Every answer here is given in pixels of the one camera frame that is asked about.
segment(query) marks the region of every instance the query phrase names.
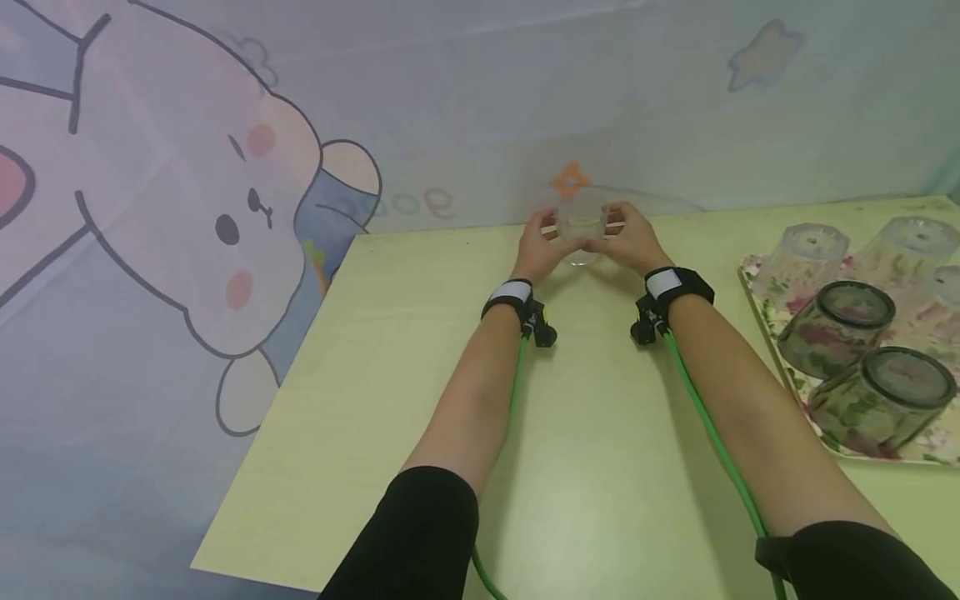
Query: cup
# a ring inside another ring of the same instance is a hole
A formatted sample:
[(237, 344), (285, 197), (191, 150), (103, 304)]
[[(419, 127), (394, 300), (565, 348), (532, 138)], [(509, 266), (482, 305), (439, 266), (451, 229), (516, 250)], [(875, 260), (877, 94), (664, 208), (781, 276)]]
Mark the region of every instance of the cup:
[(960, 246), (960, 231), (927, 217), (896, 217), (853, 257), (845, 277), (898, 296), (921, 285)]
[[(607, 231), (610, 211), (609, 191), (596, 185), (575, 185), (566, 194), (558, 194), (557, 232), (561, 239), (602, 240)], [(598, 254), (578, 250), (567, 257), (572, 265), (587, 265)]]
[(838, 229), (801, 223), (783, 231), (760, 266), (751, 289), (777, 310), (796, 313), (840, 272), (850, 238)]
[(825, 435), (856, 452), (897, 458), (957, 394), (950, 372), (910, 348), (877, 348), (810, 395), (810, 416)]
[(874, 286), (834, 281), (787, 324), (777, 349), (798, 370), (830, 379), (875, 348), (895, 314), (894, 302)]
[(960, 373), (960, 266), (939, 267), (924, 285), (898, 300), (893, 341)]

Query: orange diamond shape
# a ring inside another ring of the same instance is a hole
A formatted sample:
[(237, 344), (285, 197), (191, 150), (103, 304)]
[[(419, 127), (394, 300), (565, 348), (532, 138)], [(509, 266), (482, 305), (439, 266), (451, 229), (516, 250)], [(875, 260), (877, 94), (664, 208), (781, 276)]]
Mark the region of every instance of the orange diamond shape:
[(577, 195), (581, 187), (591, 183), (590, 178), (580, 172), (580, 163), (576, 160), (569, 161), (560, 174), (550, 180), (550, 185), (560, 192), (560, 197), (564, 200), (570, 200)]

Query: bunny eye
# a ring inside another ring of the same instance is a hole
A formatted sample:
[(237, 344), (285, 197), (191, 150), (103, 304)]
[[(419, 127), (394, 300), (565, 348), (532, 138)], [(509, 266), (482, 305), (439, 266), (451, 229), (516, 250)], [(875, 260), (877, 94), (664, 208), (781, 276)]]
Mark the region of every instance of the bunny eye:
[(217, 217), (217, 223), (214, 225), (217, 230), (217, 237), (228, 246), (233, 246), (240, 241), (240, 230), (237, 224), (229, 215), (220, 215)]
[(253, 188), (250, 188), (250, 191), (247, 192), (247, 208), (253, 212), (260, 209), (260, 195)]

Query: green elastic band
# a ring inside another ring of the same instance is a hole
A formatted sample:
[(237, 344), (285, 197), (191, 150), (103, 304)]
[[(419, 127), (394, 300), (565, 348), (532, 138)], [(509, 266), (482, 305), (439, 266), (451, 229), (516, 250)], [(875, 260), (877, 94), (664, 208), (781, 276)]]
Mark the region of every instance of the green elastic band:
[[(667, 346), (670, 348), (670, 353), (673, 355), (674, 360), (677, 363), (677, 368), (678, 371), (680, 371), (681, 379), (684, 381), (686, 392), (690, 395), (690, 399), (693, 400), (693, 405), (697, 409), (697, 414), (700, 415), (700, 421), (703, 423), (704, 429), (707, 431), (707, 437), (709, 438), (710, 443), (713, 445), (713, 451), (720, 458), (720, 464), (723, 465), (724, 470), (727, 472), (727, 476), (730, 477), (730, 480), (733, 482), (733, 486), (736, 488), (736, 492), (739, 494), (740, 500), (743, 502), (743, 507), (747, 509), (747, 515), (750, 516), (750, 522), (754, 525), (756, 536), (758, 538), (765, 538), (767, 531), (763, 526), (763, 521), (760, 519), (760, 513), (756, 509), (754, 499), (752, 496), (750, 496), (750, 491), (747, 489), (747, 484), (744, 483), (743, 478), (740, 476), (740, 472), (736, 470), (736, 466), (733, 464), (733, 459), (731, 458), (730, 453), (720, 440), (720, 434), (717, 433), (716, 427), (713, 426), (713, 421), (710, 420), (710, 414), (707, 412), (707, 407), (704, 406), (704, 402), (700, 399), (700, 395), (697, 394), (697, 389), (694, 387), (693, 381), (690, 379), (690, 373), (687, 372), (684, 360), (680, 356), (680, 349), (677, 348), (677, 342), (673, 339), (673, 335), (669, 331), (663, 334), (663, 339), (666, 341)], [(528, 340), (529, 338), (524, 337), (520, 341), (520, 350), (516, 355), (516, 373), (514, 374), (513, 389), (510, 393), (510, 408), (507, 412), (507, 434), (510, 433), (511, 424), (514, 420), (516, 392), (519, 388), (520, 381), (520, 368), (523, 365), (523, 353), (526, 351)], [(483, 562), (480, 560), (480, 553), (477, 552), (476, 545), (473, 546), (473, 553), (470, 555), (470, 558), (473, 561), (473, 568), (476, 569), (477, 576), (480, 577), (480, 581), (483, 582), (483, 586), (487, 589), (487, 592), (490, 593), (490, 596), (492, 596), (495, 600), (507, 600), (507, 596), (505, 596), (503, 592), (493, 584), (490, 574), (487, 573), (487, 569), (484, 568)], [(786, 588), (783, 585), (783, 580), (773, 573), (771, 573), (770, 576), (773, 580), (774, 594), (776, 595), (777, 600), (786, 600)]]

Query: hand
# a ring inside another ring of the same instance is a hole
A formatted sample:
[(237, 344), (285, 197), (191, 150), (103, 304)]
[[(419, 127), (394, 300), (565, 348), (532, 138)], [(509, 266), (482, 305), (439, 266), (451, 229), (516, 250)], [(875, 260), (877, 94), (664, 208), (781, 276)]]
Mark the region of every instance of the hand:
[(654, 233), (654, 227), (640, 211), (627, 202), (610, 204), (607, 234), (611, 239), (587, 240), (587, 252), (600, 252), (633, 269), (641, 277), (660, 267), (673, 267)]
[(557, 237), (557, 231), (543, 233), (542, 229), (555, 225), (556, 222), (553, 208), (538, 210), (530, 218), (523, 235), (520, 236), (520, 248), (516, 253), (511, 279), (529, 279), (537, 285), (544, 277), (553, 273), (565, 256), (584, 247), (586, 240), (582, 238), (551, 242)]

